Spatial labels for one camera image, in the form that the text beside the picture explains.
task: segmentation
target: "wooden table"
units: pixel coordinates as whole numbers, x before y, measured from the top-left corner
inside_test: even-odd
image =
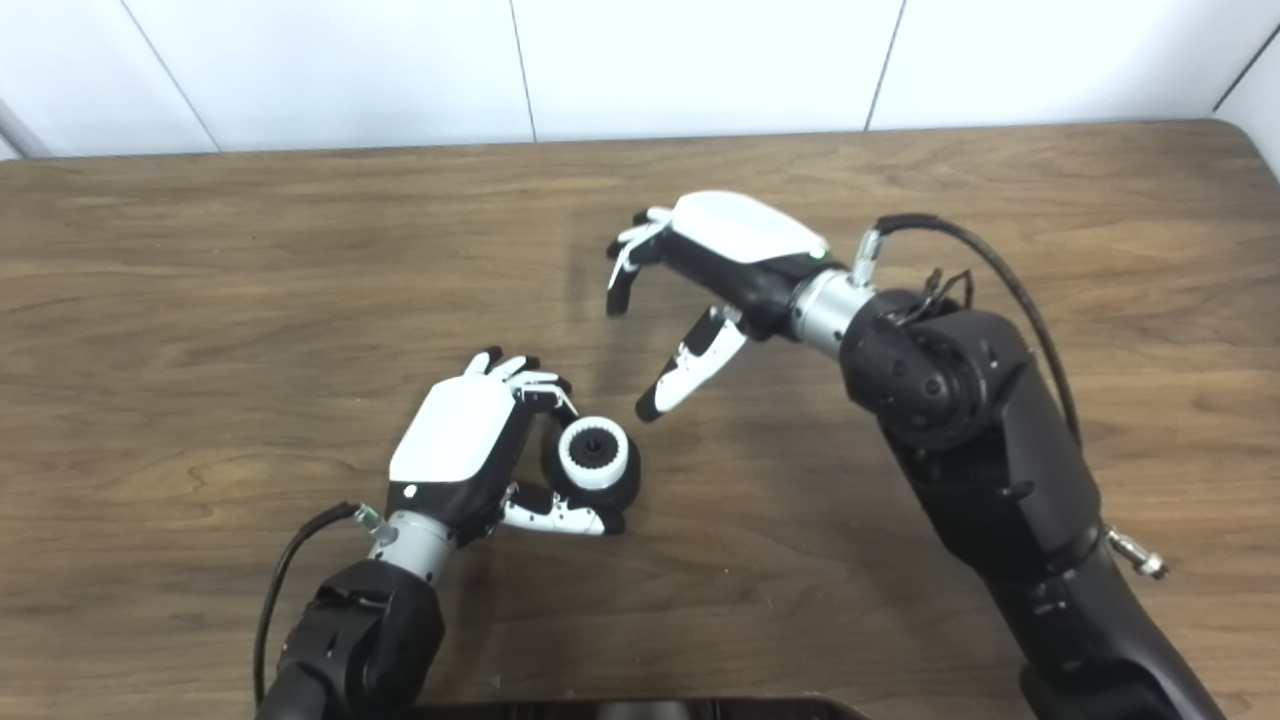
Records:
[[[750,347],[632,418],[708,297],[650,270],[607,319],[604,245],[709,187],[846,260],[893,211],[992,241],[1062,347],[1107,518],[1172,560],[1137,592],[1228,715],[1280,716],[1280,188],[1238,131],[1189,122],[0,165],[0,717],[250,717],[283,543],[380,502],[424,393],[494,342],[622,419],[645,487],[621,538],[504,529],[460,553],[426,700],[1029,717],[1009,633],[829,361]],[[883,265],[914,287],[977,261],[904,236]],[[273,662],[366,547],[303,550]]]

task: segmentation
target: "small wheel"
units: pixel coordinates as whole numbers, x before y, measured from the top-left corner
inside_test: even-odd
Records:
[[[552,489],[593,507],[623,510],[640,492],[640,450],[608,418],[579,418],[543,454]]]

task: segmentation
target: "black cable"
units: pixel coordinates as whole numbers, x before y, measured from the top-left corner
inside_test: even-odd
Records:
[[[1062,406],[1062,419],[1066,421],[1066,428],[1071,432],[1071,437],[1075,438],[1075,443],[1084,447],[1084,439],[1080,436],[1080,420],[1075,413],[1075,396],[1071,393],[1071,383],[1066,378],[1066,369],[1062,368],[1062,359],[1057,354],[1057,346],[1053,345],[1053,337],[1048,332],[1048,325],[1044,324],[1044,318],[1036,309],[1036,302],[1032,300],[1027,287],[1018,279],[1018,274],[1005,263],[1004,258],[992,246],[987,245],[987,241],[937,215],[888,215],[877,220],[876,228],[882,237],[900,229],[929,229],[950,234],[977,252],[995,270],[996,275],[1005,283],[1005,287],[1009,288],[1009,293],[1014,296],[1018,306],[1021,307],[1023,314],[1027,315],[1027,322],[1030,323],[1032,331],[1036,333],[1036,340],[1039,341],[1041,350],[1044,352],[1044,363],[1048,364],[1050,374],[1053,375],[1053,386],[1057,388],[1057,400]]]
[[[293,556],[297,555],[298,548],[302,547],[302,543],[307,542],[311,536],[339,520],[351,518],[357,510],[360,510],[358,505],[339,502],[338,505],[334,505],[333,507],[307,520],[301,528],[298,528],[298,533],[293,536],[289,544],[284,546],[280,561],[275,565],[275,573],[271,574],[271,584],[266,587],[266,600],[262,601],[262,615],[257,619],[257,634],[253,637],[255,707],[262,705],[262,697],[266,696],[266,682],[264,680],[264,667],[266,665],[266,632],[271,626],[271,614],[275,611],[275,600],[280,596],[280,585],[284,584],[284,575],[289,571],[289,562],[293,562]]]
[[[970,273],[969,270],[965,270],[956,275],[951,275],[951,279],[945,282],[942,287],[938,290],[938,295],[946,297],[947,295],[951,293],[951,288],[961,282],[964,283],[964,309],[968,310],[973,307],[973,273]]]

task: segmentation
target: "robot finger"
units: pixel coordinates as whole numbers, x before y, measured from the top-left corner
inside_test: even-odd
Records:
[[[621,512],[577,506],[536,486],[516,483],[503,505],[502,524],[543,533],[616,536],[626,524]]]
[[[671,222],[671,208],[659,208],[654,205],[646,210],[640,210],[632,215],[631,222],[643,225],[645,223],[669,223]]]
[[[502,348],[498,347],[497,345],[492,345],[477,352],[476,356],[472,357],[470,363],[467,363],[467,369],[462,370],[462,374],[483,375],[488,373],[489,368],[492,368],[493,364],[497,363],[500,357],[502,357]]]
[[[643,245],[646,241],[653,240],[663,231],[666,231],[667,225],[671,223],[666,220],[650,222],[648,219],[643,219],[640,220],[640,224],[637,224],[636,227],[622,231],[622,233],[620,233],[618,237],[609,243],[605,255],[608,255],[609,259],[616,259],[623,251],[623,249],[628,246]]]
[[[521,387],[530,384],[554,384],[563,389],[566,393],[573,392],[573,386],[568,384],[568,380],[557,375],[556,373],[536,372],[536,370],[521,370],[507,380],[508,386]]]
[[[623,315],[631,305],[631,284],[635,283],[640,268],[662,260],[662,236],[657,234],[635,241],[621,247],[613,264],[613,275],[605,291],[604,311],[609,316]]]
[[[534,413],[550,413],[562,424],[572,423],[577,419],[577,407],[568,398],[564,388],[554,383],[539,383],[520,386],[520,397],[530,404]]]
[[[746,334],[737,327],[740,320],[736,307],[707,310],[667,360],[658,379],[636,401],[636,416],[645,423],[657,420],[721,372],[746,345]]]
[[[536,370],[541,363],[538,357],[531,355],[516,355],[509,360],[504,360],[500,365],[489,370],[489,374],[498,378],[499,380],[507,382],[512,375],[522,370]]]

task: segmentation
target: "black arm segment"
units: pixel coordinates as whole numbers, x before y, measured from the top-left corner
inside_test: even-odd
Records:
[[[954,304],[911,318],[919,300],[864,307],[841,370],[942,543],[986,582],[1037,717],[1225,720],[1120,577],[1097,484],[1016,328]]]
[[[387,562],[356,562],[307,603],[256,717],[404,719],[443,639],[430,584]]]

